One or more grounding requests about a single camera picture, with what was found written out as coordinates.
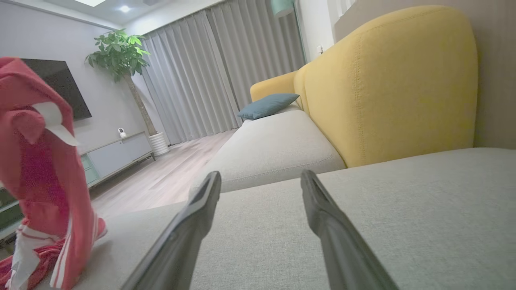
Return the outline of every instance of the white flower pot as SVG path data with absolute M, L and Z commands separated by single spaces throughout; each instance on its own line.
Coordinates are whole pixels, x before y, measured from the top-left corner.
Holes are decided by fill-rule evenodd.
M 170 149 L 165 142 L 165 135 L 163 135 L 163 132 L 152 135 L 149 139 L 151 141 L 152 150 L 154 151 L 154 156 L 160 156 L 170 152 Z

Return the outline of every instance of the yellow armrest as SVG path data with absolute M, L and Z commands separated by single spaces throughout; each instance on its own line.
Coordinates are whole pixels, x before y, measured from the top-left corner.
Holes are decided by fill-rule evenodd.
M 295 93 L 294 76 L 297 71 L 273 77 L 251 87 L 251 99 L 256 102 L 273 93 Z

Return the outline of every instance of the recessed light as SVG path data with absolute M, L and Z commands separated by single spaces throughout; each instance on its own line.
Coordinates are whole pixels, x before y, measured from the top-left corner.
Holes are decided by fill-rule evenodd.
M 127 5 L 124 5 L 124 6 L 120 7 L 120 11 L 122 11 L 124 13 L 129 12 L 129 10 L 130 10 L 130 8 Z
M 106 1 L 106 0 L 75 0 L 77 2 L 81 2 L 82 4 L 86 4 L 86 5 L 89 5 L 91 7 L 95 7 L 97 6 L 98 4 Z

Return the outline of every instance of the yellow fabric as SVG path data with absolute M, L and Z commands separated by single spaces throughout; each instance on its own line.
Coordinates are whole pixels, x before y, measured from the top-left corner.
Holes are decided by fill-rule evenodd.
M 294 77 L 294 91 L 299 95 L 299 98 L 296 100 L 299 107 L 307 114 L 310 114 L 307 103 L 307 92 L 304 89 L 304 78 L 307 73 L 308 65 L 309 63 L 297 71 L 297 74 Z
M 256 102 L 273 93 L 295 93 L 294 77 L 296 72 L 273 77 L 251 87 L 251 99 Z
M 310 117 L 348 167 L 473 146 L 476 45 L 467 18 L 420 6 L 376 18 L 310 63 Z

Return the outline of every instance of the black tv screen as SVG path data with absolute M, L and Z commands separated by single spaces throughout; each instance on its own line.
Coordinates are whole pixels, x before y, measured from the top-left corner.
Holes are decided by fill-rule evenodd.
M 70 104 L 74 120 L 91 117 L 90 110 L 77 88 L 66 61 L 27 58 L 22 58 L 22 60 Z

